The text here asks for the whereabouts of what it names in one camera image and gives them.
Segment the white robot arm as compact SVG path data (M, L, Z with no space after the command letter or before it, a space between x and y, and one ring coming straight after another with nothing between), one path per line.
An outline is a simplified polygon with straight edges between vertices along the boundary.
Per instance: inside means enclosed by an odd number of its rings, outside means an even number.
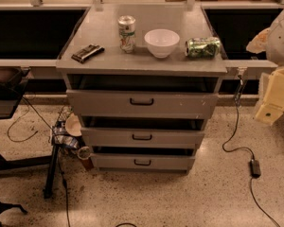
M284 9L247 44L246 50L256 54L265 52L267 60L277 65L273 73L264 77L267 86L255 114L256 121L273 125L284 113Z

